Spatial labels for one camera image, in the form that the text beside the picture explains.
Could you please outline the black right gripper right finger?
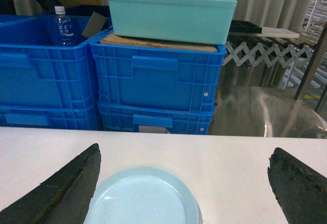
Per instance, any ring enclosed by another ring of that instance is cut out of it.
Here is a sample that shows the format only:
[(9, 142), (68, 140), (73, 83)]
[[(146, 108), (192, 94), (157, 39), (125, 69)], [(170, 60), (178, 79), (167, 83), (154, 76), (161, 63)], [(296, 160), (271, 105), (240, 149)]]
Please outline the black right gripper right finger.
[(267, 169), (288, 223), (326, 223), (326, 177), (277, 147)]

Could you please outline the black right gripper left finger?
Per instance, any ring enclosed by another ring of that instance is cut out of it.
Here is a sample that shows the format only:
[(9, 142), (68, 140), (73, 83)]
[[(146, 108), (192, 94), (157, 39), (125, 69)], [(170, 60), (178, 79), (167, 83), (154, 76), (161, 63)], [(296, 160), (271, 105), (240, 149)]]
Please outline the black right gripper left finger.
[(100, 168), (100, 148), (94, 143), (1, 210), (1, 223), (84, 223)]

